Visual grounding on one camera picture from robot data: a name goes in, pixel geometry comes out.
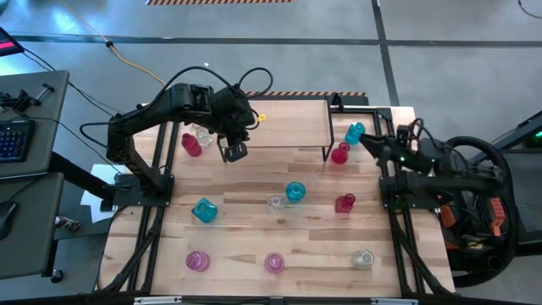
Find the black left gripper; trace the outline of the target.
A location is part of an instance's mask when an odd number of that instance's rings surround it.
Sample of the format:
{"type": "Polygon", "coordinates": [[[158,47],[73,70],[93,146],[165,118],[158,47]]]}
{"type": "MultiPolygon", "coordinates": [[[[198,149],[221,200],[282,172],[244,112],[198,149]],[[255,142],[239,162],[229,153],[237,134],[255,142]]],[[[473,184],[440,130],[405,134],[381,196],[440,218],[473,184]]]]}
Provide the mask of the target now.
{"type": "Polygon", "coordinates": [[[210,97],[210,131],[226,139],[229,146],[249,140],[249,130],[257,128],[257,114],[247,98],[227,87],[210,97]]]}

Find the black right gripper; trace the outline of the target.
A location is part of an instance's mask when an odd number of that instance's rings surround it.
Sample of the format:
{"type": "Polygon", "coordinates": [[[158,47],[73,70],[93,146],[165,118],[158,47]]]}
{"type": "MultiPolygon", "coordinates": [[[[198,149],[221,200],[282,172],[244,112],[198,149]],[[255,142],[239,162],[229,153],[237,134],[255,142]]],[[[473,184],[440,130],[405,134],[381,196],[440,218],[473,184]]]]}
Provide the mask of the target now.
{"type": "Polygon", "coordinates": [[[377,160],[376,165],[379,167],[386,166],[391,160],[411,170],[428,170],[429,159],[420,152],[412,150],[409,146],[410,139],[411,128],[408,125],[398,125],[395,137],[369,134],[359,137],[359,141],[377,160]]]}

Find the teal diamond-pattern glass bottle vase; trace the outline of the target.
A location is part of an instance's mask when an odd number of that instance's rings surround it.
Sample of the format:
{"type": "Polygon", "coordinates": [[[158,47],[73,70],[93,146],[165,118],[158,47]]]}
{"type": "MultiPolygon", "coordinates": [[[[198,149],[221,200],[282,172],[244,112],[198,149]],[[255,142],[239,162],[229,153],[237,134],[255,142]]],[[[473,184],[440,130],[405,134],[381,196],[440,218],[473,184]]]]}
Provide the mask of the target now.
{"type": "Polygon", "coordinates": [[[345,142],[351,146],[356,145],[359,142],[360,136],[363,135],[365,131],[365,125],[361,122],[350,124],[345,135],[345,142]]]}

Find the tall faceted clear glass vase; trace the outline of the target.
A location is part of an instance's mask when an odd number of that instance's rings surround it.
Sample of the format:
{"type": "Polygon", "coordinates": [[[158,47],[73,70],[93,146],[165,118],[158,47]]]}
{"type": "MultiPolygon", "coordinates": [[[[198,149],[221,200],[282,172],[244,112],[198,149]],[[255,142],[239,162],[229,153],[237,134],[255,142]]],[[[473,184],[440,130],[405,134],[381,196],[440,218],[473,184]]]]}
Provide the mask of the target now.
{"type": "Polygon", "coordinates": [[[202,147],[208,147],[213,142],[213,137],[206,128],[196,124],[192,124],[191,128],[194,132],[194,136],[202,147]]]}

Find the round red glass vase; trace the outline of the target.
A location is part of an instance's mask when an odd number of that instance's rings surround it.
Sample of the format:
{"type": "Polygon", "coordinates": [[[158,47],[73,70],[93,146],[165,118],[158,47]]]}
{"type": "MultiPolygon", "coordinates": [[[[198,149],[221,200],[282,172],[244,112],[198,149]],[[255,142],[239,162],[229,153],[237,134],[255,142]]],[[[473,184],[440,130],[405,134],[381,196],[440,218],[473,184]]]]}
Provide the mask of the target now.
{"type": "Polygon", "coordinates": [[[331,159],[335,164],[344,164],[348,160],[351,146],[347,142],[341,142],[331,153],[331,159]]]}

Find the red ribbed cylinder glass vase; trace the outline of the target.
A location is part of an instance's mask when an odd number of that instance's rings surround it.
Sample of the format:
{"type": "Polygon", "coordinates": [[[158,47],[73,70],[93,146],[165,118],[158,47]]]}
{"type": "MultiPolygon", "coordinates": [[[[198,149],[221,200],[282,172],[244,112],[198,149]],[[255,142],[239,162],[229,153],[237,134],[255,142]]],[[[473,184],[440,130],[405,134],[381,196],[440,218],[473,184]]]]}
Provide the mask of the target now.
{"type": "Polygon", "coordinates": [[[202,147],[195,136],[189,133],[184,133],[181,137],[181,145],[186,150],[187,154],[193,158],[202,154],[202,147]]]}

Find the red bell-shaped glass vase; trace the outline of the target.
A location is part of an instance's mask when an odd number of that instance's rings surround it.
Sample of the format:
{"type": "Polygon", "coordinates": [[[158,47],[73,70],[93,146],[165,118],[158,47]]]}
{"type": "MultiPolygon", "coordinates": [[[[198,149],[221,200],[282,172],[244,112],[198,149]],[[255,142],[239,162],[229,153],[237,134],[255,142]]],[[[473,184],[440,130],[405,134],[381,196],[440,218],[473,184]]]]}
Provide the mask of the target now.
{"type": "Polygon", "coordinates": [[[353,209],[356,197],[352,193],[347,193],[344,196],[335,199],[335,212],[349,214],[353,209]]]}

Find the round teal glass vase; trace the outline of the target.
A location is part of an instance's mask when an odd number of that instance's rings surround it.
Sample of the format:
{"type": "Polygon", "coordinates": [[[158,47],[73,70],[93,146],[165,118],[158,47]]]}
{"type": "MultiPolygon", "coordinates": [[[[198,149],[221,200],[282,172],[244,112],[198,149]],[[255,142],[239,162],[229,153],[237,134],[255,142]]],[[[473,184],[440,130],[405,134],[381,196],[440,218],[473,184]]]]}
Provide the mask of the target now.
{"type": "Polygon", "coordinates": [[[292,181],[285,188],[285,194],[290,202],[300,202],[306,196],[306,188],[300,181],[292,181]]]}

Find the wide-mouthed teal glass vase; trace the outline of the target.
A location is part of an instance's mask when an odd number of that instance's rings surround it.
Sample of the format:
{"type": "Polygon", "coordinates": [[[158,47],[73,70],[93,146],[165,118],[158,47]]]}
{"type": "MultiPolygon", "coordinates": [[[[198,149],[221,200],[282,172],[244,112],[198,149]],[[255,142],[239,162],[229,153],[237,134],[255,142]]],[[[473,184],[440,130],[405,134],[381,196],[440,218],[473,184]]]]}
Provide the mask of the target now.
{"type": "Polygon", "coordinates": [[[201,222],[211,223],[218,214],[218,208],[208,199],[203,197],[195,204],[191,212],[194,216],[201,220],[201,222]]]}

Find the small round clear glass vase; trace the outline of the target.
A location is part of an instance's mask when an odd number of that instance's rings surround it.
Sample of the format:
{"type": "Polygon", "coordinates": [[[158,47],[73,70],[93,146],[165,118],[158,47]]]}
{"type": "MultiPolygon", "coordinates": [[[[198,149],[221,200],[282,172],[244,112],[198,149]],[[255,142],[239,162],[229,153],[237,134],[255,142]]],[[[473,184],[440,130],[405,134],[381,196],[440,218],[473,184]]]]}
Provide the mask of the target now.
{"type": "Polygon", "coordinates": [[[285,208],[285,198],[279,195],[273,195],[267,200],[267,207],[270,213],[280,214],[285,208]]]}

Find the pink ribbed glass bottle vase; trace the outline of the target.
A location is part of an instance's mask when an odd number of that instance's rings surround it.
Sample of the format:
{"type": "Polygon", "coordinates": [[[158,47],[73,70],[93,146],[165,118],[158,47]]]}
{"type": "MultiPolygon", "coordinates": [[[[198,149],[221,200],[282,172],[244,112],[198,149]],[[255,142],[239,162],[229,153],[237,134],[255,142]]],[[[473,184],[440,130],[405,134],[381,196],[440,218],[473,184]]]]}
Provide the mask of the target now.
{"type": "Polygon", "coordinates": [[[196,272],[203,272],[208,269],[211,263],[210,256],[203,251],[193,251],[186,255],[185,264],[188,269],[196,272]]]}

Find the pink cone-shaped glass vase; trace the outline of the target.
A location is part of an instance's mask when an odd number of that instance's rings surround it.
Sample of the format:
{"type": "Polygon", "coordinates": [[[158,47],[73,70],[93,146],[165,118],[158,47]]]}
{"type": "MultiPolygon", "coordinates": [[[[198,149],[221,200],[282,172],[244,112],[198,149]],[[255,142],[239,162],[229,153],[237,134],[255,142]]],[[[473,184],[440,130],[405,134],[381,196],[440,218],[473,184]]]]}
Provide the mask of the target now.
{"type": "Polygon", "coordinates": [[[279,274],[285,267],[285,259],[278,252],[269,253],[264,259],[264,268],[271,274],[279,274]]]}

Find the wide round clear glass vase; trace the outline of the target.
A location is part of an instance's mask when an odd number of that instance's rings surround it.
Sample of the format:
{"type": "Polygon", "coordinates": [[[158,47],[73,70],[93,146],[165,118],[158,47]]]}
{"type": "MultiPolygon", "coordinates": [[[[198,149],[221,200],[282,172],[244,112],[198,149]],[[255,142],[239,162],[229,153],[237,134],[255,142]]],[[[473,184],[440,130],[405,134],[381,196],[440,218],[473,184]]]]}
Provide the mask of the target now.
{"type": "Polygon", "coordinates": [[[374,264],[374,256],[369,250],[361,249],[352,254],[351,263],[355,269],[371,269],[374,264]]]}

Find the black orange vacuum cleaner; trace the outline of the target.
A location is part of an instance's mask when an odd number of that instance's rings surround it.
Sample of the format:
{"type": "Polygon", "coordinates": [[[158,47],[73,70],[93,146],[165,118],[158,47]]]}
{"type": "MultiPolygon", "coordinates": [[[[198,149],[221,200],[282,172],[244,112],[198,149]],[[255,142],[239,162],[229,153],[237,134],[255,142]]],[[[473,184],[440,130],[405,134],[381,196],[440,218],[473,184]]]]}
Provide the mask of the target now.
{"type": "Polygon", "coordinates": [[[512,217],[505,198],[458,192],[435,209],[453,271],[498,271],[512,238],[512,217]]]}

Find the black equipment with green light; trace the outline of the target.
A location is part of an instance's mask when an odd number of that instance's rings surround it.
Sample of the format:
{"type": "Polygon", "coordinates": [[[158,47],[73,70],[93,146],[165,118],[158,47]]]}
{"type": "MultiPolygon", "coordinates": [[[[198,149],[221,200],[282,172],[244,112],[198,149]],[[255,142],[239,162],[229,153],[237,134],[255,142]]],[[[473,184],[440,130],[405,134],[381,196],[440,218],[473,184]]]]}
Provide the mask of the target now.
{"type": "Polygon", "coordinates": [[[472,164],[492,163],[502,169],[508,167],[507,153],[542,153],[542,110],[493,141],[481,141],[481,145],[472,144],[472,147],[478,150],[469,159],[472,164]]]}

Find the silver aluminium extrusion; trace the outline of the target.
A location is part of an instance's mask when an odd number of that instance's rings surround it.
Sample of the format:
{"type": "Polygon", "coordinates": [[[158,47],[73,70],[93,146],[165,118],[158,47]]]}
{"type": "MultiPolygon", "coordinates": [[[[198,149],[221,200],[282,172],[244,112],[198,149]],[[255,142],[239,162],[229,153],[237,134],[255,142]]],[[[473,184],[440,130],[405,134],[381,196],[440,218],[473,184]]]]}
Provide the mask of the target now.
{"type": "Polygon", "coordinates": [[[136,297],[133,305],[177,305],[182,303],[182,297],[161,296],[161,297],[136,297]]]}
{"type": "Polygon", "coordinates": [[[419,305],[416,299],[375,297],[370,299],[371,305],[419,305]]]}

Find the black desk support beam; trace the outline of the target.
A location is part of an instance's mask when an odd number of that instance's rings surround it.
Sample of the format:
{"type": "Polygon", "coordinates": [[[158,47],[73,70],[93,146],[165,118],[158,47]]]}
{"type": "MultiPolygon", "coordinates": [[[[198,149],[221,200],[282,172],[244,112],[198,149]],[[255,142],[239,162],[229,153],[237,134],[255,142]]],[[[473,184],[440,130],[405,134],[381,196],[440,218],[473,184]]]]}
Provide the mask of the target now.
{"type": "Polygon", "coordinates": [[[62,173],[69,183],[90,192],[94,196],[104,200],[113,200],[113,192],[108,188],[108,183],[55,152],[51,155],[48,171],[50,173],[62,173]]]}

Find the grey side desk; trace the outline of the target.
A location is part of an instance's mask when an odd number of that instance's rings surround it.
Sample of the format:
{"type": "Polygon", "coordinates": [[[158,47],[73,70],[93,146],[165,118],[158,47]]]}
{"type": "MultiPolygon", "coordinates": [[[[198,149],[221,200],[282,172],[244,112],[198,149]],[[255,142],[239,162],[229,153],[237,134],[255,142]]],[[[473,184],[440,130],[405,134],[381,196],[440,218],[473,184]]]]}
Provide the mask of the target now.
{"type": "Polygon", "coordinates": [[[6,109],[0,113],[0,123],[9,125],[22,120],[35,122],[30,133],[26,160],[7,163],[0,161],[0,180],[47,172],[68,81],[69,72],[66,70],[0,76],[1,93],[15,96],[25,91],[28,97],[40,102],[38,106],[30,105],[24,112],[16,113],[6,109]]]}
{"type": "Polygon", "coordinates": [[[53,239],[55,218],[63,185],[61,173],[0,180],[0,205],[16,206],[7,235],[1,230],[0,214],[0,280],[52,276],[58,245],[53,239]]]}

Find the small metal cylinder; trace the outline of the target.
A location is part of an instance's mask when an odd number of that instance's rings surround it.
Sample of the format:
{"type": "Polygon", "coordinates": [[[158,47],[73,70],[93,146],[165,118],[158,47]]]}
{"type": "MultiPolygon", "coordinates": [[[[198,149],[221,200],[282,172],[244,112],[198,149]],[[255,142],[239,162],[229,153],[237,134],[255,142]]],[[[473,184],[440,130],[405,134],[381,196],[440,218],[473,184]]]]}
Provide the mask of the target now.
{"type": "Polygon", "coordinates": [[[67,218],[63,215],[58,215],[55,217],[54,225],[57,229],[68,231],[77,231],[81,227],[81,223],[79,221],[67,218]]]}

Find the black desk clamp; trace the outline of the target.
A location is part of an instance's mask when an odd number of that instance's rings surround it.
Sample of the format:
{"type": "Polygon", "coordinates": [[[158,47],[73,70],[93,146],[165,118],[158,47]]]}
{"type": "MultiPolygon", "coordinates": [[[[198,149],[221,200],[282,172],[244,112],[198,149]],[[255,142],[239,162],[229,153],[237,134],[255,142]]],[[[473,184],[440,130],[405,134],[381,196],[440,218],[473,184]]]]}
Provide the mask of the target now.
{"type": "Polygon", "coordinates": [[[0,91],[0,112],[13,110],[15,113],[23,114],[30,106],[41,106],[41,98],[48,92],[55,92],[55,88],[47,83],[41,84],[44,89],[37,97],[30,96],[25,90],[20,89],[17,97],[0,91]]]}

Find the black keyboard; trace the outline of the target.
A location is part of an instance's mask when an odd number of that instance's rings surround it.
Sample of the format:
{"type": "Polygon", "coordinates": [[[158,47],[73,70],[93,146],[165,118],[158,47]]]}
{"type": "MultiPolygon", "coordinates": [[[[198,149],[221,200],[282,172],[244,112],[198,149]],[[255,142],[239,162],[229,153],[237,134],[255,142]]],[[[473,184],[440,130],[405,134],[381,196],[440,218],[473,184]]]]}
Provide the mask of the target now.
{"type": "Polygon", "coordinates": [[[26,160],[35,125],[33,119],[0,121],[0,164],[26,160]]]}

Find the computer monitor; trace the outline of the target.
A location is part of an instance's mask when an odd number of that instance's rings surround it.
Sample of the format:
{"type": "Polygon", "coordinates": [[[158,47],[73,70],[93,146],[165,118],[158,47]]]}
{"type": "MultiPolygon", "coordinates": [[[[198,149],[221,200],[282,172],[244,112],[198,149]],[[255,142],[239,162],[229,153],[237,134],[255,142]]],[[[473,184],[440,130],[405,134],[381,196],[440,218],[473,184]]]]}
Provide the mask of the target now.
{"type": "Polygon", "coordinates": [[[0,27],[0,57],[23,53],[25,49],[2,27],[0,27]]]}

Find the black computer mouse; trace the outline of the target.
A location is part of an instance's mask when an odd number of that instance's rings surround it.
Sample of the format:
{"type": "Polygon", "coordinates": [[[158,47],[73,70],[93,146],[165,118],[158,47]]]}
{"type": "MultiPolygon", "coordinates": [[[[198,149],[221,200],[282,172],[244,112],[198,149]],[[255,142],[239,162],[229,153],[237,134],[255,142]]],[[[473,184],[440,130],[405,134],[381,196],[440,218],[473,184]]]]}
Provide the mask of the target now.
{"type": "Polygon", "coordinates": [[[19,204],[13,201],[0,202],[0,240],[8,236],[19,204]]]}

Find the wooden shelf with black frame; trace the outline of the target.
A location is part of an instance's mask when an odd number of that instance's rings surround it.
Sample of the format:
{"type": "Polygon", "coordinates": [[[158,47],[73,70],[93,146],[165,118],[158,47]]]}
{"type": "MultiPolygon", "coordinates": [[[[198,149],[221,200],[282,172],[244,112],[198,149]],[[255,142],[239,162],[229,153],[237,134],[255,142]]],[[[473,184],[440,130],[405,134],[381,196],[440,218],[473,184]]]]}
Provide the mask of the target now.
{"type": "Polygon", "coordinates": [[[335,139],[326,100],[256,100],[251,106],[264,119],[249,132],[239,164],[287,162],[301,152],[327,161],[335,139]]]}

